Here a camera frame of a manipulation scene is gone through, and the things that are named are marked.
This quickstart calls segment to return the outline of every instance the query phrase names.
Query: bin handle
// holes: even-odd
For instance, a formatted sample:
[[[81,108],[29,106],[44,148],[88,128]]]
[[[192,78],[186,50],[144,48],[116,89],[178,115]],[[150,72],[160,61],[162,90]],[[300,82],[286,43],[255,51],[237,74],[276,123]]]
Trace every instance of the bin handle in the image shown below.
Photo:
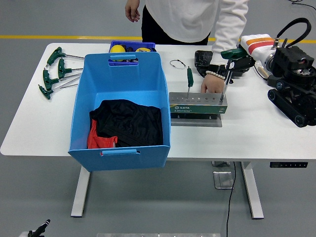
[[[110,59],[112,61],[115,60],[131,60],[131,59],[136,59],[136,55],[135,54],[128,54],[128,55],[111,55]]]
[[[110,150],[110,151],[102,151],[100,153],[101,156],[105,155],[128,155],[128,154],[140,154],[136,149],[127,149],[127,150]]]

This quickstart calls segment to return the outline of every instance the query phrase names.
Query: white table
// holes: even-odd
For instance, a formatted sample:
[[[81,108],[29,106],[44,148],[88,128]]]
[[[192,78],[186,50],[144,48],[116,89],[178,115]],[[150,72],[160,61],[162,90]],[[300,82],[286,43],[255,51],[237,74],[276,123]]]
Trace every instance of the white table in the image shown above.
[[[30,81],[22,102],[1,146],[7,156],[69,156],[70,129],[76,87],[65,88],[47,100],[39,91],[42,71],[51,53],[62,47],[69,55],[84,57],[106,53],[109,44],[49,44]],[[180,59],[193,69],[194,85],[199,92],[202,77],[194,67],[196,50],[210,46],[156,45],[170,92],[187,91],[186,70],[175,69],[169,62]],[[65,58],[67,68],[79,68],[83,61]],[[57,63],[48,68],[57,77]],[[298,128],[267,97],[271,89],[253,69],[229,85],[228,109],[221,115],[222,127],[171,127],[168,160],[241,161],[252,217],[264,218],[252,166],[256,161],[311,161],[316,159],[316,127]],[[81,168],[71,216],[82,216],[90,173]]]

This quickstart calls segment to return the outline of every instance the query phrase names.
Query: green handle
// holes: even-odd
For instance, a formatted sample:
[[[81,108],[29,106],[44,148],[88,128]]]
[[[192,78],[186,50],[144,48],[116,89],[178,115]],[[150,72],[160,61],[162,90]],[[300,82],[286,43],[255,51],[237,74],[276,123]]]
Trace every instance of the green handle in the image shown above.
[[[62,48],[58,47],[49,57],[47,64],[52,65],[57,58],[66,57],[65,53],[62,53]]]
[[[53,84],[59,82],[59,79],[50,79],[48,70],[43,70],[43,80],[46,90],[51,90]]]
[[[192,75],[192,70],[190,67],[187,69],[187,75],[188,75],[188,87],[193,86],[193,75]]]
[[[39,85],[39,90],[41,91],[41,93],[46,97],[47,100],[50,99],[50,94],[53,93],[53,90],[50,91],[46,91],[42,86]]]
[[[224,59],[239,59],[248,55],[247,51],[243,48],[234,48],[221,52],[222,58]]]
[[[65,68],[65,60],[64,59],[59,59],[58,62],[58,78],[64,78],[66,73],[71,73],[72,69],[71,68]]]

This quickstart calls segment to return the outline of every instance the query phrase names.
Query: table leg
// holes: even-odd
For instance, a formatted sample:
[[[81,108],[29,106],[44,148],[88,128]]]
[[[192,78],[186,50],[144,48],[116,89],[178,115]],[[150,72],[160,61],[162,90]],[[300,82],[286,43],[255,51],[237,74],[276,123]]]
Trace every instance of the table leg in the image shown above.
[[[245,179],[246,189],[248,193],[249,205],[253,219],[263,219],[263,212],[260,198],[257,190],[255,177],[253,175],[252,165],[250,162],[241,162],[243,177]]]
[[[87,194],[87,188],[89,184],[90,172],[81,166],[76,195],[74,199],[73,210],[71,212],[72,217],[82,217],[85,196]]]

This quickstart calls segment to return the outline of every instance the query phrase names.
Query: black pants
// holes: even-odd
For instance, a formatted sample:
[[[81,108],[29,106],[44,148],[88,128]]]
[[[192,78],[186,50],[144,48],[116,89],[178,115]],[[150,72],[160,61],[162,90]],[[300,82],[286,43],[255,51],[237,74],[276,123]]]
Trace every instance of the black pants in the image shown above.
[[[172,39],[163,31],[163,29],[152,18],[146,6],[144,7],[143,21],[142,21],[143,42],[153,42],[155,44],[207,45],[208,36],[200,42],[192,42],[192,43],[186,43],[186,42],[181,42],[181,41]]]

